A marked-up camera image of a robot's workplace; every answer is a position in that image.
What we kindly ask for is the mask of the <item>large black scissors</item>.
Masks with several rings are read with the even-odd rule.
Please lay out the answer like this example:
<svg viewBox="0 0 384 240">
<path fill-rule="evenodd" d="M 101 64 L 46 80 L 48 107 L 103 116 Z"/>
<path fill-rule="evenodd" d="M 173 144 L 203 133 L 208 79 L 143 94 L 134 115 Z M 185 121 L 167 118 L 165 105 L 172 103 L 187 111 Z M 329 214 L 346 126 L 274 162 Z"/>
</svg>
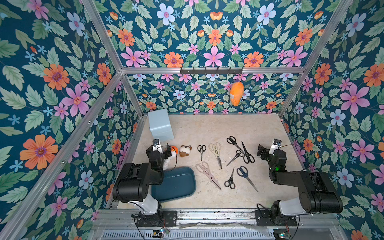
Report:
<svg viewBox="0 0 384 240">
<path fill-rule="evenodd" d="M 251 154 L 247 151 L 247 149 L 246 149 L 246 147 L 245 147 L 245 145 L 244 145 L 243 142 L 242 142 L 242 147 L 243 147 L 243 152 L 244 152 L 243 160 L 244 160 L 245 164 L 254 163 L 254 162 L 255 162 L 255 158 L 254 158 L 254 156 L 251 155 Z"/>
</svg>

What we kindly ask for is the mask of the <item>teal storage box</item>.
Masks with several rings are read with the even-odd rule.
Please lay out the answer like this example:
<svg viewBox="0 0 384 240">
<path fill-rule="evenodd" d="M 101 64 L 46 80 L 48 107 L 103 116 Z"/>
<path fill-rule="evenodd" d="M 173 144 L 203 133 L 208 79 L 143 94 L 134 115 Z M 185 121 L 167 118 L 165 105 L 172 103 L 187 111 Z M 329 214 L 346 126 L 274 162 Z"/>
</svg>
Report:
<svg viewBox="0 0 384 240">
<path fill-rule="evenodd" d="M 197 189 L 195 172 L 189 167 L 165 172 L 161 185 L 151 186 L 151 196 L 161 203 L 192 196 Z"/>
</svg>

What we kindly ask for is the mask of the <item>black scissors top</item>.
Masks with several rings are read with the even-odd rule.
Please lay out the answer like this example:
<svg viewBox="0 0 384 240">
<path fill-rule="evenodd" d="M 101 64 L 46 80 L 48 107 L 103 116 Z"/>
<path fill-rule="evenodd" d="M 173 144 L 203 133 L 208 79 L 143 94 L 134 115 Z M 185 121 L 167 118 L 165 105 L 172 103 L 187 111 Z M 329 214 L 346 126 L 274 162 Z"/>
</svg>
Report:
<svg viewBox="0 0 384 240">
<path fill-rule="evenodd" d="M 231 144 L 231 145 L 234 145 L 239 151 L 241 151 L 243 153 L 243 150 L 241 149 L 241 147 L 237 144 L 237 140 L 234 136 L 230 136 L 227 138 L 227 143 Z"/>
</svg>

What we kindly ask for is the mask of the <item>pink scissors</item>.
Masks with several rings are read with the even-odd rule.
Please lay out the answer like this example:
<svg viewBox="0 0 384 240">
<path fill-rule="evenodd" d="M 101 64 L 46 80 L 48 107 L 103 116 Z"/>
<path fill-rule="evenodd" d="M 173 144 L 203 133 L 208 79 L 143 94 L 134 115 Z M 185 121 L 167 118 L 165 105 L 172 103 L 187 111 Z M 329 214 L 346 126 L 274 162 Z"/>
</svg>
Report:
<svg viewBox="0 0 384 240">
<path fill-rule="evenodd" d="M 196 164 L 196 169 L 198 172 L 204 174 L 219 190 L 222 190 L 218 181 L 211 173 L 210 167 L 207 162 L 201 162 L 200 164 Z"/>
</svg>

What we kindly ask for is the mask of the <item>beige kitchen scissors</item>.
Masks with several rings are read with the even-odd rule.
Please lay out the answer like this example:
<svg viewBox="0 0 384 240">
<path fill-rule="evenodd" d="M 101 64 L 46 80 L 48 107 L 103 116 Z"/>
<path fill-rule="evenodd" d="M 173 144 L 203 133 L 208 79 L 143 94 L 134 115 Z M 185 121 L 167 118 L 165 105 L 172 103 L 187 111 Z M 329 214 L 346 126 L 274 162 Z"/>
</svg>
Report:
<svg viewBox="0 0 384 240">
<path fill-rule="evenodd" d="M 215 155 L 216 160 L 218 161 L 220 169 L 222 169 L 222 161 L 220 156 L 221 144 L 216 142 L 214 144 L 209 144 L 210 151 Z"/>
</svg>

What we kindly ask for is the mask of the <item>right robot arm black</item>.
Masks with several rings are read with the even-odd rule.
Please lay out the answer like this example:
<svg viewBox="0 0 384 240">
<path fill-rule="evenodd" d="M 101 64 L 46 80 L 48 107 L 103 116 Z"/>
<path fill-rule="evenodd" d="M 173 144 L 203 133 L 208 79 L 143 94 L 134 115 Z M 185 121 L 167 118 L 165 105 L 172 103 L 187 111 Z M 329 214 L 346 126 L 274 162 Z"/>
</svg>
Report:
<svg viewBox="0 0 384 240">
<path fill-rule="evenodd" d="M 340 214 L 343 202 L 331 180 L 325 173 L 286 170 L 287 153 L 273 145 L 267 149 L 258 146 L 257 156 L 267 161 L 270 180 L 281 186 L 295 187 L 298 197 L 285 201 L 275 201 L 271 207 L 274 219 L 305 214 Z"/>
</svg>

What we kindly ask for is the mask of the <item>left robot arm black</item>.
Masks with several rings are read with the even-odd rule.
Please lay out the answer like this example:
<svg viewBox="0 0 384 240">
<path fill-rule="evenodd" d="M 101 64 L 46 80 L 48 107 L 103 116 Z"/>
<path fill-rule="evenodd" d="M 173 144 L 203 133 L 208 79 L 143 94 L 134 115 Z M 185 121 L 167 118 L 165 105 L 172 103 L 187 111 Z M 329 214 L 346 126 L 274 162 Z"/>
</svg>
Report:
<svg viewBox="0 0 384 240">
<path fill-rule="evenodd" d="M 172 156 L 170 145 L 159 150 L 150 147 L 146 150 L 149 161 L 142 164 L 124 164 L 112 190 L 115 201 L 129 203 L 144 216 L 160 219 L 163 210 L 159 201 L 149 193 L 151 185 L 161 185 L 164 181 L 164 163 Z"/>
</svg>

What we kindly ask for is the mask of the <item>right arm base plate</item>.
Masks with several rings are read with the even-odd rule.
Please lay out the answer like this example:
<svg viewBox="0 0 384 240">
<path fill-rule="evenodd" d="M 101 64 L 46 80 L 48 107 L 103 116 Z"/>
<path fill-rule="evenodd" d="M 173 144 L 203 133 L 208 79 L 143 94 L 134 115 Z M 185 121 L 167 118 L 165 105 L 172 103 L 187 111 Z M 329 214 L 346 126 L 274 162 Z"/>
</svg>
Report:
<svg viewBox="0 0 384 240">
<path fill-rule="evenodd" d="M 259 227 L 296 227 L 298 222 L 292 216 L 274 216 L 270 210 L 255 210 L 255 219 Z"/>
</svg>

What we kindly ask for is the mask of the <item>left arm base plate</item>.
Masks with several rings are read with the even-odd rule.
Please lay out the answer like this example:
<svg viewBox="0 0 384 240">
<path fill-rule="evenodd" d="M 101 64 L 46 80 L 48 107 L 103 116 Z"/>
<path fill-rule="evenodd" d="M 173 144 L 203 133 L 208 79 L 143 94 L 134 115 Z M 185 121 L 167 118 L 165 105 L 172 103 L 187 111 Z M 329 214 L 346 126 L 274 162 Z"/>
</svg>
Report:
<svg viewBox="0 0 384 240">
<path fill-rule="evenodd" d="M 135 215 L 138 227 L 174 227 L 177 225 L 177 211 L 160 211 L 154 215 Z"/>
</svg>

